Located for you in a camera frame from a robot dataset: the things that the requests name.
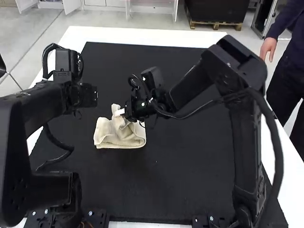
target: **hand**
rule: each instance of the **hand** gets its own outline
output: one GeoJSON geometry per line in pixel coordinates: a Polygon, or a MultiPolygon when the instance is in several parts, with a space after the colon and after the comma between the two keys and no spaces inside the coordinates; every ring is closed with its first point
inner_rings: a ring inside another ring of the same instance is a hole
{"type": "Polygon", "coordinates": [[[269,61],[272,62],[272,60],[274,59],[276,44],[276,39],[272,37],[266,38],[260,50],[260,58],[265,61],[267,53],[270,52],[269,61]]]}

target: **person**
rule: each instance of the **person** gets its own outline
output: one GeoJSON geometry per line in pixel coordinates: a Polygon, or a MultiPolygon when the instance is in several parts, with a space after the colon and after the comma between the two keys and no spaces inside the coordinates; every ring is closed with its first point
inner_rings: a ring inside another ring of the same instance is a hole
{"type": "MultiPolygon", "coordinates": [[[[291,25],[292,38],[275,68],[266,93],[268,103],[283,126],[304,97],[304,0],[287,2],[270,27],[260,50],[260,57],[265,61],[269,52],[269,61],[272,62],[279,35],[291,25]]],[[[304,102],[290,139],[304,161],[304,102]]]]}

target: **floor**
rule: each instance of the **floor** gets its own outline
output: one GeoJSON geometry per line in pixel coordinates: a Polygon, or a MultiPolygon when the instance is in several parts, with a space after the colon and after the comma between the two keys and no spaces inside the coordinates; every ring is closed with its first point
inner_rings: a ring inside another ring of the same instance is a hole
{"type": "MultiPolygon", "coordinates": [[[[250,28],[253,14],[250,12],[246,15],[241,32],[231,27],[220,27],[220,31],[234,36],[253,52],[259,54],[263,41],[250,28]]],[[[0,53],[7,70],[23,89],[30,86],[41,69],[41,54],[45,46],[58,42],[69,26],[190,30],[182,6],[179,7],[176,23],[172,21],[171,15],[133,13],[132,18],[126,21],[124,12],[77,10],[65,15],[59,9],[29,9],[20,15],[17,8],[0,7],[0,53]]],[[[213,31],[210,26],[198,27],[196,30],[213,31]]],[[[280,40],[274,61],[266,62],[269,74],[267,86],[288,42],[280,40]]],[[[0,79],[0,96],[19,90],[9,76],[0,79]]],[[[290,133],[292,129],[295,117],[296,112],[285,126],[287,133],[290,133]]]]}

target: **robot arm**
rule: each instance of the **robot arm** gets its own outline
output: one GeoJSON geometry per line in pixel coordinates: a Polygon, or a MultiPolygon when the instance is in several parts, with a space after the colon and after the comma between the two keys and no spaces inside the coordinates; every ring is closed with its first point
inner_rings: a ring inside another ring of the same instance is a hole
{"type": "Polygon", "coordinates": [[[53,118],[97,106],[97,88],[80,80],[75,51],[56,51],[54,81],[0,98],[0,225],[17,225],[32,209],[52,207],[62,227],[77,227],[81,186],[72,172],[32,172],[27,138],[53,118]]]}
{"type": "MultiPolygon", "coordinates": [[[[233,205],[242,228],[258,226],[266,200],[260,124],[260,106],[263,106],[265,116],[267,110],[262,97],[265,94],[266,76],[266,65],[258,56],[231,36],[225,36],[205,50],[199,62],[168,92],[162,88],[162,77],[155,67],[142,72],[141,78],[131,77],[129,84],[135,94],[126,102],[124,111],[125,118],[133,122],[143,121],[152,114],[181,120],[212,105],[224,103],[229,109],[233,134],[233,205]],[[141,81],[145,97],[140,93],[141,88],[136,84],[135,78],[141,81]],[[221,94],[219,100],[210,101],[187,114],[180,114],[179,110],[211,85],[215,85],[221,94]]],[[[280,168],[283,168],[283,157],[278,161],[281,162],[280,168]]],[[[279,189],[283,172],[276,174],[277,177],[279,175],[279,189]]]]}

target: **towel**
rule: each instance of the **towel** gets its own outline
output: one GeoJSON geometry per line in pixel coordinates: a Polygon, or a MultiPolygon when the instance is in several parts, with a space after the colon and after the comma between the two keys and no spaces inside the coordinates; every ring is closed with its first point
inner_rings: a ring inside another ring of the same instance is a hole
{"type": "Polygon", "coordinates": [[[99,117],[94,132],[94,145],[96,148],[141,148],[146,144],[146,130],[136,123],[129,122],[121,115],[114,113],[120,110],[120,105],[112,104],[112,119],[99,117]]]}

